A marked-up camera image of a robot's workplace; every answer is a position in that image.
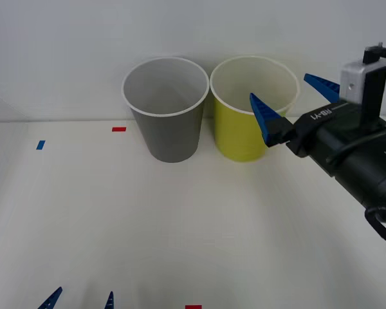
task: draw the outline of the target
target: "gray paper cup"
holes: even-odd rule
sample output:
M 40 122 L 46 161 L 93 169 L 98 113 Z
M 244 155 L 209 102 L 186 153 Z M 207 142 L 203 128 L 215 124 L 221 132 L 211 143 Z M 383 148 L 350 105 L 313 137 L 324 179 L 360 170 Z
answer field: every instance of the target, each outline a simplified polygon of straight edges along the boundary
M 124 100 L 156 159 L 180 162 L 196 152 L 208 90 L 206 72 L 177 57 L 143 62 L 124 78 Z

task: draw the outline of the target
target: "white backdrop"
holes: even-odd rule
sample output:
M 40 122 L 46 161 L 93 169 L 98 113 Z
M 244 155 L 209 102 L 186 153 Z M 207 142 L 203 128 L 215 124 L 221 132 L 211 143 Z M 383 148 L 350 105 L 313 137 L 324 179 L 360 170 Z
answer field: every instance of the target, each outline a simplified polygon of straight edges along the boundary
M 21 120 L 127 119 L 120 83 L 152 56 L 211 73 L 227 57 L 267 54 L 301 80 L 338 82 L 378 41 L 386 0 L 0 0 L 0 105 L 13 107 L 9 120 L 15 110 Z M 325 103 L 303 85 L 292 115 Z

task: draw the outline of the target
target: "red tape marker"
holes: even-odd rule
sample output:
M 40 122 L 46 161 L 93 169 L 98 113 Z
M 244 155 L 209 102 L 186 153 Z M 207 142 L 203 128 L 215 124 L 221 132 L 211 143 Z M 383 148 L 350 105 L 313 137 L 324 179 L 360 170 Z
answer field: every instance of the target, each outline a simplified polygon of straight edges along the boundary
M 126 132 L 126 127 L 113 127 L 112 132 Z

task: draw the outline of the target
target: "yellow paper cup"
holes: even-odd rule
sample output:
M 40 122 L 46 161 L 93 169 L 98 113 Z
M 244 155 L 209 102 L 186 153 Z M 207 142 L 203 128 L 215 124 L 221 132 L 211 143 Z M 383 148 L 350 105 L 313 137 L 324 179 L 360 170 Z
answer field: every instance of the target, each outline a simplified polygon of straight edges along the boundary
M 228 59 L 214 69 L 210 87 L 215 96 L 217 148 L 227 158 L 247 162 L 260 158 L 266 146 L 250 105 L 250 93 L 284 116 L 295 103 L 300 85 L 285 65 L 259 56 Z

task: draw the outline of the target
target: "white cup rim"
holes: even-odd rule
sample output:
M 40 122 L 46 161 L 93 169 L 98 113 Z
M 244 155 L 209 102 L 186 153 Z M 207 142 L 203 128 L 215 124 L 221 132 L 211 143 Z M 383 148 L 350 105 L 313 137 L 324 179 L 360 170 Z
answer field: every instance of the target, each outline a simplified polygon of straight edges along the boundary
M 172 60 L 179 60 L 179 61 L 185 61 L 187 63 L 190 63 L 190 64 L 193 64 L 194 66 L 196 66 L 197 68 L 200 69 L 200 71 L 202 71 L 202 73 L 204 74 L 204 76 L 206 77 L 206 90 L 205 90 L 205 93 L 203 94 L 203 96 L 192 106 L 190 106 L 189 108 L 187 109 L 184 109 L 182 111 L 178 111 L 178 112 L 175 112 L 175 113 L 170 113 L 170 114 L 154 114 L 154 113 L 148 113 L 146 111 L 142 111 L 141 109 L 138 109 L 136 108 L 135 106 L 133 106 L 129 100 L 126 98 L 125 96 L 125 93 L 124 93 L 124 84 L 126 82 L 126 79 L 130 76 L 130 74 L 132 72 L 134 72 L 135 70 L 137 70 L 140 66 L 143 66 L 144 64 L 147 64 L 149 62 L 152 62 L 152 61 L 157 61 L 157 60 L 163 60 L 163 59 L 172 59 Z M 122 82 L 122 96 L 125 100 L 125 102 L 127 103 L 127 105 L 133 109 L 134 111 L 137 111 L 138 113 L 140 114 L 143 114 L 143 115 L 146 115 L 146 116 L 150 116 L 150 117 L 174 117 L 174 116 L 178 116 L 178 115 L 182 115 L 184 113 L 187 113 L 193 109 L 195 109 L 196 107 L 198 107 L 203 101 L 204 99 L 206 98 L 207 94 L 208 94 L 208 91 L 210 89 L 210 82 L 209 82 L 209 78 L 208 78 L 208 75 L 206 73 L 206 71 L 200 66 L 198 65 L 197 63 L 191 61 L 191 60 L 188 60 L 188 59 L 185 59 L 185 58 L 181 58 L 181 57 L 172 57 L 172 56 L 166 56 L 166 57 L 155 57 L 155 58 L 152 58 L 152 59 L 148 59 L 146 61 L 143 61 L 141 63 L 139 63 L 138 65 L 136 65 L 135 67 L 133 67 L 130 72 L 128 74 L 125 75 L 125 77 L 123 78 L 123 82 Z
M 238 109 L 238 108 L 235 108 L 229 104 L 227 104 L 224 100 L 222 100 L 219 95 L 216 93 L 216 91 L 214 90 L 214 87 L 213 87 L 213 79 L 214 79 L 214 75 L 215 75 L 215 72 L 223 65 L 225 65 L 226 63 L 230 62 L 230 61 L 234 61 L 234 60 L 237 60 L 237 59 L 244 59 L 244 58 L 252 58 L 252 59 L 263 59 L 263 60 L 267 60 L 267 61 L 270 61 L 278 66 L 280 66 L 281 68 L 284 68 L 291 76 L 292 78 L 295 80 L 296 82 L 296 94 L 295 96 L 293 97 L 293 99 L 290 101 L 290 103 L 286 106 L 284 106 L 283 108 L 280 108 L 278 110 L 276 110 L 275 112 L 280 114 L 282 113 L 283 111 L 286 111 L 286 110 L 289 110 L 297 101 L 299 95 L 300 95 L 300 84 L 299 84 L 299 80 L 297 79 L 296 75 L 287 67 L 285 66 L 283 63 L 280 63 L 279 61 L 276 61 L 274 59 L 271 59 L 271 58 L 268 58 L 268 57 L 265 57 L 265 56 L 255 56 L 255 55 L 245 55 L 245 56 L 238 56 L 238 57 L 233 57 L 233 58 L 229 58 L 225 61 L 223 61 L 222 63 L 220 63 L 218 66 L 216 66 L 216 68 L 213 70 L 211 76 L 210 76 L 210 89 L 212 90 L 212 93 L 213 95 L 215 96 L 215 98 L 220 102 L 222 103 L 224 106 L 226 106 L 227 108 L 229 109 L 232 109 L 238 113 L 242 113 L 242 114 L 247 114 L 247 115 L 252 115 L 254 116 L 254 113 L 252 113 L 251 111 L 243 111 L 242 109 Z

